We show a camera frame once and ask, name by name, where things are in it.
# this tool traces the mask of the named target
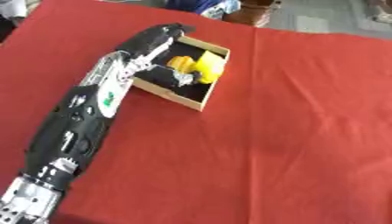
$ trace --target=green label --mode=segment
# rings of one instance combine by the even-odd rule
[[[103,104],[105,104],[107,107],[110,107],[114,99],[115,95],[112,92],[108,92],[108,98],[103,101]]]

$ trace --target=table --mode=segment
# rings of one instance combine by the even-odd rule
[[[392,221],[390,41],[88,0],[44,1],[0,46],[0,191],[46,113],[103,54],[171,22],[232,51],[206,110],[132,89],[53,223]]]

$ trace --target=silver metal joint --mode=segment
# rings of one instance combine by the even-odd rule
[[[18,177],[0,200],[0,224],[48,223],[48,217],[61,199],[61,192]]]

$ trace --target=wooden box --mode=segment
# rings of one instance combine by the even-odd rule
[[[164,56],[162,59],[153,61],[153,63],[165,65],[167,61],[174,56],[191,56],[196,61],[205,50],[220,55],[226,62],[230,56],[230,50],[227,48],[185,36],[173,44],[168,55]],[[133,85],[154,95],[159,95],[169,101],[202,111],[206,106],[211,93],[214,91],[216,83],[217,81],[211,84],[196,84],[193,86],[181,87],[178,91],[173,91],[172,89],[160,87],[150,81],[136,77]]]

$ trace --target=robotic hand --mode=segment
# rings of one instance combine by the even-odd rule
[[[25,166],[0,200],[0,224],[44,224],[91,164],[136,73],[193,28],[162,24],[101,58],[44,120]]]

